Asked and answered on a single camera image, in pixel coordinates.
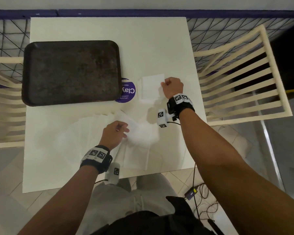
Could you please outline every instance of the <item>black wrist strap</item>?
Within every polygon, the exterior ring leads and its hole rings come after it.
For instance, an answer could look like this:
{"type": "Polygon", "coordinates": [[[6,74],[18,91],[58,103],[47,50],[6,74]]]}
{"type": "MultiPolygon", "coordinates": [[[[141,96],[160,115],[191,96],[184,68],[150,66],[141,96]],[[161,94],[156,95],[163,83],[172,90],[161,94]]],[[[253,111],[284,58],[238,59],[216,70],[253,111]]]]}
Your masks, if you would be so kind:
{"type": "Polygon", "coordinates": [[[185,94],[176,94],[171,97],[167,103],[168,113],[175,114],[175,118],[179,119],[182,110],[189,108],[195,111],[192,101],[185,94]]]}
{"type": "Polygon", "coordinates": [[[88,150],[81,160],[80,168],[85,165],[90,165],[95,167],[98,173],[101,174],[108,170],[112,159],[110,150],[106,146],[98,145],[88,150]]]}

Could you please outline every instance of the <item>stack of napkins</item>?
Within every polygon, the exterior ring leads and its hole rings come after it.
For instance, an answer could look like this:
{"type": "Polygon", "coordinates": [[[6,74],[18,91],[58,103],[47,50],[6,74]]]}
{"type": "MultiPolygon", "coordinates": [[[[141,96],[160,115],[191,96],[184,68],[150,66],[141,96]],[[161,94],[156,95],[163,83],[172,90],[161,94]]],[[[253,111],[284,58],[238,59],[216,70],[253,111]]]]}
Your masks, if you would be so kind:
{"type": "Polygon", "coordinates": [[[161,82],[165,81],[165,75],[153,75],[142,77],[137,82],[138,98],[140,102],[154,104],[161,101],[165,96],[161,87],[161,82]]]}
{"type": "MultiPolygon", "coordinates": [[[[115,120],[126,122],[130,130],[129,133],[126,133],[127,139],[123,140],[126,142],[123,167],[147,170],[151,125],[137,123],[121,110],[115,114],[80,118],[55,136],[53,146],[74,170],[78,170],[82,157],[89,149],[99,144],[103,129],[115,120]]],[[[120,145],[110,152],[114,159],[120,145]]]]}

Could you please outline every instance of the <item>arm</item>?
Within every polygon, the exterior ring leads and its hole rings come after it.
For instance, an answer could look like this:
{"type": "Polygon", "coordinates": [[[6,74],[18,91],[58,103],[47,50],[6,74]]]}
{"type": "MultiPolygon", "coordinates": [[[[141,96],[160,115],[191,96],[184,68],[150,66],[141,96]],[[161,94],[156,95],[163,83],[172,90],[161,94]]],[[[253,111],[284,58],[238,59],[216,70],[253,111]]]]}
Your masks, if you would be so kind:
{"type": "MultiPolygon", "coordinates": [[[[127,124],[115,121],[103,130],[99,145],[112,150],[119,145],[127,124]]],[[[39,210],[19,235],[75,234],[90,200],[98,170],[90,165],[80,167],[75,175],[39,210]]]]}
{"type": "MultiPolygon", "coordinates": [[[[167,98],[183,92],[179,79],[166,79],[162,86],[167,98]]],[[[294,200],[251,169],[194,111],[185,109],[179,118],[200,175],[237,232],[294,234],[294,200]]]]}

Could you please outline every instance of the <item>person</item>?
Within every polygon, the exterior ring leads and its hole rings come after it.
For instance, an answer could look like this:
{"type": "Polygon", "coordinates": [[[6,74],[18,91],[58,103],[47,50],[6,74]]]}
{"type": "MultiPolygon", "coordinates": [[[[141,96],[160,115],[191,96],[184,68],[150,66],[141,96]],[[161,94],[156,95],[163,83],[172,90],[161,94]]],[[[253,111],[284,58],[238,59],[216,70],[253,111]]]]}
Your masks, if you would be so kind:
{"type": "MultiPolygon", "coordinates": [[[[168,99],[183,93],[180,79],[167,78],[161,85],[168,99]]],[[[251,169],[192,109],[183,109],[179,120],[201,177],[239,234],[294,234],[290,196],[251,169]]],[[[124,132],[129,132],[124,122],[107,125],[99,145],[112,150],[126,138],[124,132]]],[[[98,173],[96,166],[81,164],[19,235],[214,234],[193,216],[184,198],[176,197],[162,174],[137,177],[132,192],[123,179],[118,186],[100,184],[93,191],[98,173]]]]}

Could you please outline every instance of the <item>person's left hand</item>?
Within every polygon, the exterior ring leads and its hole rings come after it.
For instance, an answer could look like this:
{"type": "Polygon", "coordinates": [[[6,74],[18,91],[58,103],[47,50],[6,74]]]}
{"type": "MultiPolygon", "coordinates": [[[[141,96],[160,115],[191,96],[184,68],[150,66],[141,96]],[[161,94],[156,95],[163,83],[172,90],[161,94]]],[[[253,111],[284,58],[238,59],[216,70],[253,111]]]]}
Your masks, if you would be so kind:
{"type": "Polygon", "coordinates": [[[129,129],[127,128],[128,124],[121,121],[114,121],[111,124],[108,124],[102,132],[102,137],[99,142],[99,145],[106,146],[107,148],[114,149],[121,143],[122,138],[126,138],[129,129]]]}

